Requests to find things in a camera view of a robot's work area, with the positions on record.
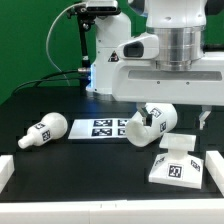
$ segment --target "black cable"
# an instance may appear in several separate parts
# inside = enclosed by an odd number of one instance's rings
[[[52,74],[49,74],[49,75],[46,75],[44,77],[42,77],[40,80],[42,81],[39,81],[37,83],[35,83],[35,85],[33,87],[38,87],[42,82],[43,80],[45,79],[49,79],[49,78],[52,78],[52,77],[55,77],[55,76],[60,76],[60,75],[65,75],[65,74],[71,74],[71,73],[77,73],[78,70],[75,69],[75,70],[68,70],[68,71],[61,71],[61,72],[55,72],[55,73],[52,73]]]
[[[224,51],[224,44],[206,44],[203,50],[205,52]]]
[[[38,82],[56,82],[56,81],[65,81],[65,80],[88,80],[88,77],[84,77],[84,76],[80,76],[80,77],[76,77],[76,78],[63,78],[63,79],[44,79],[44,80],[33,80],[33,81],[29,81],[29,82],[25,82],[21,85],[19,85],[18,87],[16,87],[13,91],[12,91],[12,96],[16,94],[16,92],[21,89],[24,86],[33,84],[33,83],[38,83]]]

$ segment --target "white bottle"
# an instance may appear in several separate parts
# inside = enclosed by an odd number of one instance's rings
[[[27,131],[27,135],[18,141],[22,149],[28,146],[41,146],[51,139],[61,138],[68,129],[68,123],[59,113],[49,113],[41,122],[33,125]]]

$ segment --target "white paper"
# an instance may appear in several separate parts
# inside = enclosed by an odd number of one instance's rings
[[[126,138],[127,118],[75,120],[68,139]]]

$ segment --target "black table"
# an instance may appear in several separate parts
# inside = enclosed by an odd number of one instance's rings
[[[197,135],[195,151],[224,152],[224,108],[214,107],[203,131],[195,127],[200,106],[175,105],[178,124],[172,131]],[[74,119],[127,118],[134,103],[108,102],[81,96],[78,87],[25,88],[0,106],[0,154],[13,155],[15,172],[0,202],[99,201],[222,198],[204,168],[202,189],[148,183],[161,139],[138,148],[127,139],[68,140]],[[17,141],[50,112],[63,114],[68,133],[41,147],[21,150]]]

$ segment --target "black label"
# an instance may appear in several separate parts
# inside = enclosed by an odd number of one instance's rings
[[[45,127],[45,125],[42,124],[42,123],[38,123],[38,124],[34,125],[34,127],[35,127],[37,130],[40,130],[41,128]]]
[[[112,129],[111,128],[100,128],[100,129],[93,129],[92,137],[97,136],[112,136]]]
[[[160,132],[164,132],[166,130],[166,122],[163,122],[161,125],[160,125]]]
[[[191,166],[193,166],[198,172],[200,172],[201,167],[194,160],[191,160]]]
[[[125,127],[125,125],[127,123],[128,123],[128,120],[125,120],[125,119],[118,120],[118,126],[119,127]]]
[[[47,140],[49,140],[51,138],[51,133],[50,131],[46,131],[42,134],[43,137],[43,141],[46,142]]]
[[[176,165],[170,165],[168,176],[180,179],[182,177],[182,167]]]
[[[125,135],[125,128],[119,128],[118,129],[118,136],[124,136]]]
[[[158,164],[162,163],[164,160],[165,160],[165,157],[163,157],[160,160],[157,160],[155,166],[157,166]]]
[[[113,120],[95,120],[94,127],[112,127]]]
[[[159,109],[154,108],[150,111],[150,114],[152,114],[155,118],[159,118],[162,112]]]

